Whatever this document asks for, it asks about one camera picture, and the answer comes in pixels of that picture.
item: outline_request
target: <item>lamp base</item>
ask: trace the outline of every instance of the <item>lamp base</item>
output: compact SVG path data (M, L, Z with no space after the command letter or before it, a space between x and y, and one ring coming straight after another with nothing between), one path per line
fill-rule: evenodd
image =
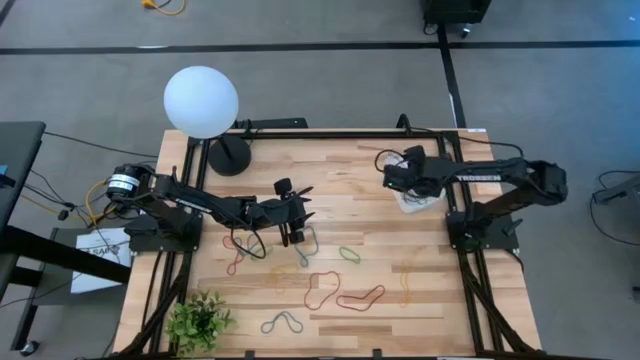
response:
M243 172L251 163L249 144L237 136L222 136L209 148L209 165L222 176Z

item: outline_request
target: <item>floor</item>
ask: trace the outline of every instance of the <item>floor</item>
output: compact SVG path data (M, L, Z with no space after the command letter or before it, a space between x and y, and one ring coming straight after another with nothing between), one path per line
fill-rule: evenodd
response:
M418 0L187 0L167 17L128 0L0 0L13 5L0 49L427 41ZM454 33L450 41L460 41ZM612 0L494 0L469 43L640 40L640 3ZM640 352L640 251L600 235L588 212L598 174L639 169L640 48L452 50L468 127L520 144L531 160L569 174L569 199L518 213L525 276L544 348L556 354L634 359ZM122 149L157 153L171 128L162 107L167 79L189 65L218 68L240 95L240 118L306 117L313 127L389 127L405 112L415 126L454 126L437 48L245 53L0 55L0 121L38 120L48 130ZM497 157L513 154L495 148ZM125 155L45 138L34 169L75 202ZM608 178L615 184L621 178ZM39 179L29 182L43 186ZM631 239L623 201L597 207L598 221ZM74 227L20 202L13 225L48 236ZM3 303L28 290L9 288ZM113 289L83 304L39 310L33 359L99 357L124 296ZM21 306L0 309L3 359Z

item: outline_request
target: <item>paper sheet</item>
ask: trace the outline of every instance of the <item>paper sheet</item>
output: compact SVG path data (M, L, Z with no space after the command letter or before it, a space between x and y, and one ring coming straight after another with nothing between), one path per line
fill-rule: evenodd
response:
M104 237L104 240L95 230L90 234L78 236L76 249L131 267L129 235L125 234L124 228L100 229L100 233L102 234L102 237ZM120 285L120 283L115 281L86 274L82 274L82 276L78 277L79 274L79 272L73 272L73 279L75 280L71 282L72 294L79 294Z

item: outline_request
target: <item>wooden table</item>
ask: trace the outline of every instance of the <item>wooden table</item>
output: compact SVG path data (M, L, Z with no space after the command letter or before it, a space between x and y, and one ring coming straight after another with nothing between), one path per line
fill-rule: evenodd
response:
M460 133L487 140L484 132ZM181 172L186 143L181 132L165 133L158 173L170 173L174 165ZM316 212L308 224L320 244L318 254L309 258L309 267L286 271L274 281L270 275L274 267L296 264L300 257L293 247L282 247L277 228L267 229L261 234L265 244L275 247L273 253L263 261L245 259L237 273L229 276L227 266L236 256L222 244L229 231L206 217L201 246L193 257L189 291L220 291L238 320L220 338L216 356L243 356L247 349L256 350L257 356L370 356L373 348L389 356L474 354L457 256L444 225L446 200L422 212L404 214L391 191L382 187L382 175L373 166L380 150L402 151L417 144L428 154L437 154L436 142L430 139L257 140L252 145L253 161L242 174L225 178L207 171L205 191L218 196L255 194L262 201L275 197L273 183L283 177L291 178L294 189L314 186L308 196L313 201L306 207L307 212ZM462 149L465 160L493 158L488 145L463 141ZM193 166L193 181L196 170ZM501 193L498 184L471 185L471 191L478 201ZM236 234L243 239L248 235ZM307 236L303 252L313 250L310 239ZM344 260L338 253L341 246L356 251L362 262ZM485 256L496 305L526 342L539 347L520 265L504 251L485 251ZM115 351L128 345L140 329L155 258L155 253L149 253L135 259ZM335 295L320 310L308 310L303 298L310 274L331 270L341 276L338 294L362 296L379 284L386 293L366 312L338 307ZM408 304L401 284L403 270L408 270ZM156 275L151 309L160 278L161 270ZM311 285L310 302L317 305L335 289L337 280L332 275L314 277ZM480 305L478 308L485 347L490 348L486 316ZM304 332L292 333L280 319L272 333L262 334L261 324L282 310L301 321ZM163 336L161 349L167 349L168 339Z

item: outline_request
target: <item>potted plant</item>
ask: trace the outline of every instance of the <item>potted plant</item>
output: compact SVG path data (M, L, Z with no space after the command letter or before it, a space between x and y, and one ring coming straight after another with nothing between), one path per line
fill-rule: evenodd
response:
M231 311L220 308L225 302L216 291L213 298L209 292L199 291L186 304L176 304L167 324L167 333L172 342L178 344L178 356L192 355L196 348L211 352L216 348L217 337L235 322Z

